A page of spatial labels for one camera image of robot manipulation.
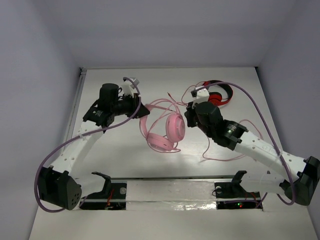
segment white wall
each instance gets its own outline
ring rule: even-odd
[[[0,1],[0,235],[28,239],[37,166],[61,142],[79,69],[50,18]]]
[[[281,143],[320,158],[320,1],[297,1],[258,68]],[[309,213],[320,237],[320,185]]]
[[[83,67],[257,66],[295,3],[42,1]]]

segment black and red headphones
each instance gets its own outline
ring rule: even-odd
[[[207,86],[209,84],[214,84],[214,83],[223,83],[223,81],[219,81],[219,80],[210,80],[210,81],[205,81],[202,86]],[[209,99],[208,102],[213,103],[216,106],[222,106],[227,104],[228,102],[230,102],[232,96],[234,95],[234,91],[232,90],[232,88],[228,85],[228,84],[219,84],[217,85],[221,88],[223,88],[226,92],[226,94],[228,95],[227,99],[225,101],[222,101],[222,95],[219,92],[209,92]]]

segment white table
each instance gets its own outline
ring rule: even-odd
[[[280,144],[259,79],[253,67],[245,68],[156,68],[156,69],[92,69],[86,73],[75,116],[76,133],[83,115],[98,98],[104,83],[121,85],[123,77],[136,77],[142,102],[168,98],[167,92],[179,100],[185,89],[200,81],[222,80],[245,88],[260,107],[277,143]],[[219,87],[216,89],[225,97]],[[231,102],[221,108],[225,119],[236,122],[251,120],[270,142],[267,132],[250,100],[233,87]],[[187,94],[185,101],[191,100]],[[149,123],[158,118],[160,110],[148,117]],[[117,117],[115,123],[125,119]],[[252,126],[246,125],[257,133]],[[268,169],[249,157],[232,162],[204,161],[202,153],[208,140],[196,128],[186,130],[179,144],[180,153],[153,152],[139,131],[139,121],[131,120],[121,129],[107,131],[93,146],[78,174],[100,171],[112,178],[190,177],[234,175],[238,170],[263,174]],[[164,123],[154,131],[165,133]],[[212,142],[208,156],[230,158],[237,156]],[[264,212],[250,210],[207,211],[64,211],[49,214],[38,210],[30,239],[316,239],[306,207],[282,204],[270,194],[264,202]]]

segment purple cable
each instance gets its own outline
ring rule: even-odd
[[[140,91],[137,87],[137,85],[134,83],[134,81],[132,81],[130,78],[128,77],[124,77],[123,78],[124,80],[128,80],[129,82],[131,82],[133,84],[133,86],[135,87],[138,95],[140,95]],[[101,128],[101,129],[97,129],[97,130],[94,130],[94,131],[89,131],[89,132],[86,132],[84,134],[82,134],[82,136],[87,136],[87,135],[90,135],[90,134],[95,134],[95,133],[98,133],[98,132],[102,132],[102,131],[106,131],[106,130],[110,130],[110,129],[114,129],[116,127],[119,127],[125,123],[127,123],[129,120],[131,120],[138,112],[138,110],[140,109],[140,106],[141,106],[141,98],[139,97],[139,103],[138,103],[138,106],[136,108],[136,110],[134,111],[134,113],[129,117],[127,118],[126,120],[124,120],[123,122],[120,122],[116,125],[113,125],[113,126],[108,126],[108,127],[105,127],[105,128]],[[61,208],[61,209],[58,209],[58,210],[51,210],[51,209],[48,209],[46,208],[40,201],[40,197],[39,197],[39,193],[38,193],[38,179],[39,179],[39,175],[40,175],[40,171],[41,171],[41,168],[44,166],[44,164],[47,162],[47,160],[52,157],[52,155],[54,155],[59,149],[63,148],[64,146],[66,146],[67,144],[79,139],[80,136],[75,136],[73,138],[71,138],[70,140],[62,143],[61,145],[57,146],[56,149],[54,149],[48,156],[45,157],[45,159],[40,163],[37,171],[36,171],[36,174],[35,174],[35,179],[34,179],[34,186],[33,186],[33,190],[34,190],[34,196],[35,196],[35,200],[36,202],[38,203],[39,207],[48,212],[48,213],[58,213],[58,212],[61,212],[63,210],[65,210],[64,208]]]
[[[223,82],[215,82],[215,83],[208,84],[208,85],[206,85],[206,86],[203,86],[203,87],[200,87],[200,88],[196,89],[195,91],[198,92],[199,90],[206,89],[206,88],[208,88],[208,87],[211,87],[211,86],[214,86],[214,85],[220,85],[220,84],[228,84],[228,85],[234,86],[234,87],[240,89],[242,92],[244,92],[244,93],[248,96],[248,98],[249,98],[249,99],[251,100],[251,102],[253,103],[256,111],[258,112],[258,114],[259,114],[259,116],[260,116],[260,118],[261,118],[261,120],[262,120],[262,122],[263,122],[263,124],[264,124],[264,127],[265,127],[265,129],[266,129],[266,131],[267,131],[267,133],[268,133],[271,141],[272,141],[272,144],[273,144],[273,146],[274,146],[274,148],[275,148],[276,153],[277,153],[278,155],[280,155],[281,151],[280,151],[280,149],[279,149],[279,147],[278,147],[278,145],[277,145],[274,137],[273,137],[272,134],[271,134],[271,131],[270,131],[270,129],[269,129],[267,123],[266,123],[266,120],[265,120],[264,116],[262,115],[262,113],[261,113],[261,111],[260,111],[257,103],[255,102],[255,100],[252,98],[252,96],[251,96],[245,89],[243,89],[241,86],[239,86],[239,85],[237,85],[237,84],[234,84],[234,83],[232,83],[232,82],[223,81]],[[280,156],[280,161],[282,162],[282,165],[283,165],[283,167],[284,167],[284,169],[285,169],[285,172],[286,172],[286,174],[288,175],[288,179],[289,179],[290,186],[291,186],[291,189],[292,189],[292,200],[291,200],[291,202],[286,202],[279,194],[277,194],[277,196],[279,197],[279,199],[280,199],[284,204],[286,204],[286,205],[293,205],[293,204],[296,202],[296,190],[295,190],[295,186],[294,186],[294,181],[293,181],[293,179],[292,179],[292,177],[291,177],[291,172],[290,172],[290,170],[289,170],[289,168],[288,168],[288,166],[287,166],[287,164],[286,164],[286,161],[285,161],[285,159],[284,159],[284,157],[283,157],[282,155]],[[262,203],[262,201],[265,199],[266,195],[267,195],[267,194],[265,194],[265,195],[263,196],[263,198],[261,199],[260,203]]]

